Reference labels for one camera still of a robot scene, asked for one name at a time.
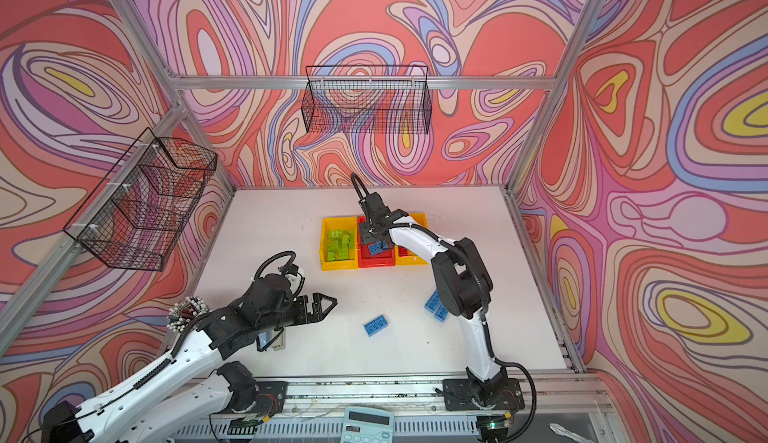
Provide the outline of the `blue lego brick front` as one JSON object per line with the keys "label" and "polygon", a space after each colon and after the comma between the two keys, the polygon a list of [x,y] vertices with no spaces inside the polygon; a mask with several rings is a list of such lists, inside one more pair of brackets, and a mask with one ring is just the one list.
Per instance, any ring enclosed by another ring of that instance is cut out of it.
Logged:
{"label": "blue lego brick front", "polygon": [[379,315],[378,317],[365,323],[363,328],[365,330],[366,335],[368,337],[372,337],[373,335],[381,332],[387,326],[388,326],[387,319],[383,315]]}

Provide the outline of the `green lego brick long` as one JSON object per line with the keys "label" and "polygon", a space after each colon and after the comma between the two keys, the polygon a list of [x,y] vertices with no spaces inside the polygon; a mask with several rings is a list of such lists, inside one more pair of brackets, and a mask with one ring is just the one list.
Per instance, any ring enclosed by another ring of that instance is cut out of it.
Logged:
{"label": "green lego brick long", "polygon": [[342,230],[330,230],[327,233],[327,238],[332,242],[338,242],[342,239],[344,232]]}

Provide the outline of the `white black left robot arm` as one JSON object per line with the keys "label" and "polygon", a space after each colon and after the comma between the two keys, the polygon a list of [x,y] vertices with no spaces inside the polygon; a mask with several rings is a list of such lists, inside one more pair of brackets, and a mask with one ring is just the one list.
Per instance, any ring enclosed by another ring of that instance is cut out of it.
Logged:
{"label": "white black left robot arm", "polygon": [[162,398],[194,376],[216,369],[237,351],[258,343],[269,330],[323,321],[337,306],[315,292],[294,295],[279,274],[255,279],[239,298],[201,314],[181,331],[171,350],[151,365],[78,406],[62,402],[41,425],[43,442],[115,442]]}

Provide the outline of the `blue lego brick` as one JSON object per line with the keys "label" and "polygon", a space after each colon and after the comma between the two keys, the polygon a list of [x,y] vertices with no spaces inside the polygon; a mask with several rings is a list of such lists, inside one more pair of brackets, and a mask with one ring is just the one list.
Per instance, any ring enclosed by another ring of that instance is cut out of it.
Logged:
{"label": "blue lego brick", "polygon": [[447,308],[443,304],[439,304],[434,313],[434,317],[440,322],[445,322],[448,314],[449,312]]}
{"label": "blue lego brick", "polygon": [[371,257],[386,253],[390,250],[388,244],[385,241],[377,241],[375,243],[371,243],[367,246],[367,249]]}
{"label": "blue lego brick", "polygon": [[429,297],[424,307],[431,314],[435,314],[441,305],[440,297],[437,291],[434,291]]}
{"label": "blue lego brick", "polygon": [[373,335],[381,332],[387,326],[388,326],[387,319],[383,315],[379,315],[378,317],[365,323],[363,328],[365,330],[366,335],[368,337],[372,337]]}

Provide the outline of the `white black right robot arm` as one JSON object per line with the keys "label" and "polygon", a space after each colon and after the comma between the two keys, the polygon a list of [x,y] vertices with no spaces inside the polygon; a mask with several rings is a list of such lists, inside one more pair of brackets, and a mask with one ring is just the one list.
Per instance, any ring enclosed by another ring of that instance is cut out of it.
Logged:
{"label": "white black right robot arm", "polygon": [[529,414],[534,415],[538,401],[530,372],[520,363],[499,359],[494,352],[487,321],[493,282],[474,242],[442,237],[407,212],[390,209],[379,193],[359,185],[354,188],[365,217],[362,242],[402,247],[428,262],[441,304],[459,319],[467,352],[469,395],[458,400],[479,408],[492,408],[503,401],[513,413],[524,409],[522,391],[508,375],[508,370],[514,368],[522,372],[529,385]]}

